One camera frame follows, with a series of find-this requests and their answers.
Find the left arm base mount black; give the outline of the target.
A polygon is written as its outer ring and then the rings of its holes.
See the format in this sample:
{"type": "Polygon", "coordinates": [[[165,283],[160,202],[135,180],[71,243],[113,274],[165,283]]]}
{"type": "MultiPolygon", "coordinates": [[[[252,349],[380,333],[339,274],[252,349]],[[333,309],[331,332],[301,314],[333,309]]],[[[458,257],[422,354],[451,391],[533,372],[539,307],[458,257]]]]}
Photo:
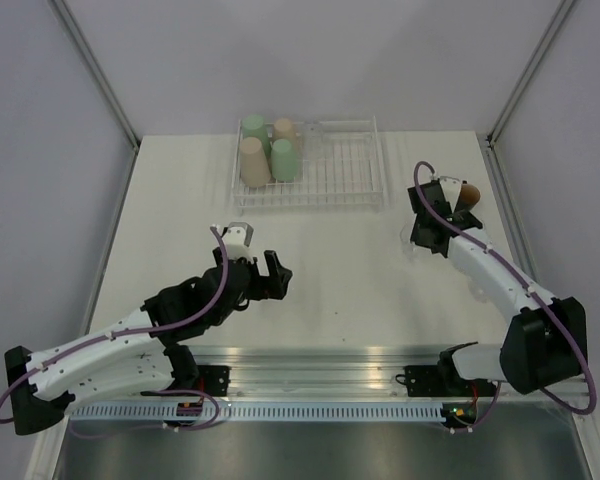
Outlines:
{"type": "Polygon", "coordinates": [[[184,389],[199,390],[213,397],[224,397],[230,384],[230,367],[226,365],[199,365],[198,374],[186,380],[184,389]]]}

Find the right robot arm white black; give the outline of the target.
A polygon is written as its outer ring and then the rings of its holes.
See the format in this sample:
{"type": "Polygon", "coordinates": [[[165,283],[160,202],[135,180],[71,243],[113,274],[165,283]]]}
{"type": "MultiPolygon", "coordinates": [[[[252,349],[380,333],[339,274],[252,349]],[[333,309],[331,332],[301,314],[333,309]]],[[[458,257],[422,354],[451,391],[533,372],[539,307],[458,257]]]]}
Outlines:
{"type": "Polygon", "coordinates": [[[411,244],[440,254],[471,279],[507,322],[498,344],[477,341],[439,355],[439,388],[458,395],[472,381],[499,381],[529,394],[583,372],[586,314],[573,297],[558,298],[509,263],[483,223],[441,177],[408,190],[415,215],[411,244]]]}

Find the dark brown mug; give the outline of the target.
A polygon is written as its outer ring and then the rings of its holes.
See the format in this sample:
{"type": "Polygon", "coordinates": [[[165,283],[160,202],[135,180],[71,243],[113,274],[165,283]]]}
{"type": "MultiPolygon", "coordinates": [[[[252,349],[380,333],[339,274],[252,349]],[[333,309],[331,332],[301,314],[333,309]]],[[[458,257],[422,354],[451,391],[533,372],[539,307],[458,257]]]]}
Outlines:
{"type": "Polygon", "coordinates": [[[469,183],[462,183],[455,212],[470,212],[481,200],[480,190],[469,183]]]}

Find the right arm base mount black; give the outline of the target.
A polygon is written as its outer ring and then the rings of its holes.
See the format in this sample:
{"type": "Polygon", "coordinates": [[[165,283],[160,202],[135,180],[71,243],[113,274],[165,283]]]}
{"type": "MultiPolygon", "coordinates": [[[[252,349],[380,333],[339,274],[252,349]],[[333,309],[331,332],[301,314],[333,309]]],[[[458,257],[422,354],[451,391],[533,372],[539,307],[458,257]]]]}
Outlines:
{"type": "Polygon", "coordinates": [[[465,380],[435,365],[407,365],[403,369],[409,397],[492,397],[496,386],[486,380],[465,380]]]}

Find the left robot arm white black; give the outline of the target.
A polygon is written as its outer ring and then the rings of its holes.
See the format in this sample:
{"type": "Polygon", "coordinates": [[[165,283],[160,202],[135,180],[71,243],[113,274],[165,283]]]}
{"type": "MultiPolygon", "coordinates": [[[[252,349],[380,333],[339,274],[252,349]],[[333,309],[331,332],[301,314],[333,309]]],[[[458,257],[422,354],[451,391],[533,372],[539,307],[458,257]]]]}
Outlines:
{"type": "Polygon", "coordinates": [[[45,351],[7,350],[8,421],[16,434],[44,431],[82,406],[120,395],[192,393],[199,370],[185,341],[253,301],[283,299],[293,277],[273,250],[264,253],[267,274],[255,259],[224,260],[219,248],[213,255],[216,264],[203,275],[160,290],[108,328],[45,351]]]}

